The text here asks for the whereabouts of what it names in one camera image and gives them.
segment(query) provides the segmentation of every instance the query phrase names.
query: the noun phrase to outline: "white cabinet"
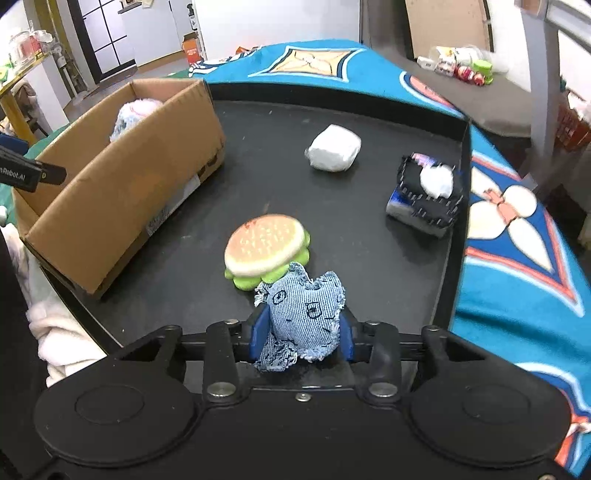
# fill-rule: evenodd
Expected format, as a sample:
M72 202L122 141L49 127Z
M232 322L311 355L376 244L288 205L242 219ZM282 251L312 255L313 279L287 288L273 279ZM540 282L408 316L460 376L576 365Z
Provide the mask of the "white cabinet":
M189 9L187 9L187 5L191 5L191 0L167 1L170 4L170 11L173 13L174 23L177 27L178 40L183 43L183 37L193 31L189 20Z
M136 7L121 17L138 67L181 50L168 0L154 0L150 8Z

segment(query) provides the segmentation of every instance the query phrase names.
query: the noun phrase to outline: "white label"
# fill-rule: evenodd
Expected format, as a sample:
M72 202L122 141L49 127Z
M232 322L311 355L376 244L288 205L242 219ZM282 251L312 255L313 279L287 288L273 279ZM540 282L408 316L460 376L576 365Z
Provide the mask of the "white label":
M183 203L189 195L191 195L197 187L201 185L201 181L199 180L199 176L195 175L191 180L189 180L184 187L182 187L172 198L164 205L162 210L160 210L154 218L152 218L148 225L146 225L146 232L149 236L152 236L160 225L164 223L164 221L170 217L173 212L180 207L181 203Z

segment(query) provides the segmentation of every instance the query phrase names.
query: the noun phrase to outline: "denim fabric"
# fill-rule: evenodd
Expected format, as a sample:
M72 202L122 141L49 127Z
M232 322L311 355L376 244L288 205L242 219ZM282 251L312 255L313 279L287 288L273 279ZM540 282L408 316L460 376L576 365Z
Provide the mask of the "denim fabric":
M271 331L255 363L259 370L283 372L298 357L322 360L339 346L345 289L336 273L312 282L304 267L292 262L283 278L256 288L255 306L262 301L271 311Z

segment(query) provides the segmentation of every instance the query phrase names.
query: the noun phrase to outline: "cardboard box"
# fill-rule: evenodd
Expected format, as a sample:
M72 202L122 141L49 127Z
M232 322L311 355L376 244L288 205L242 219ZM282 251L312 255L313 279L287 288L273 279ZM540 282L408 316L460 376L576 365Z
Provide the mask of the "cardboard box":
M121 106L164 103L109 142ZM59 186L13 190L27 247L71 287L101 295L155 230L223 161L225 138L202 80L134 80L72 123L38 157Z
M199 49L199 42L197 39L197 32L188 33L183 37L183 51L187 56L187 61L192 64L196 61L203 60Z

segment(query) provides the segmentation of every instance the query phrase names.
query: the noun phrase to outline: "metal screw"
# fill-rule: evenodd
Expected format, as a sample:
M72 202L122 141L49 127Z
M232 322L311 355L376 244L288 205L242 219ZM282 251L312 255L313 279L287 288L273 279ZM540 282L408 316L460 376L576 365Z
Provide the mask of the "metal screw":
M295 399L297 401L310 401L312 400L312 395L310 395L309 393L300 392L295 394Z
M390 398L398 393L398 387L388 382L372 383L368 390L374 397L379 398Z
M234 395L236 391L236 386L229 383L229 382L215 382L208 386L207 393L209 393L212 397L229 397L230 395Z

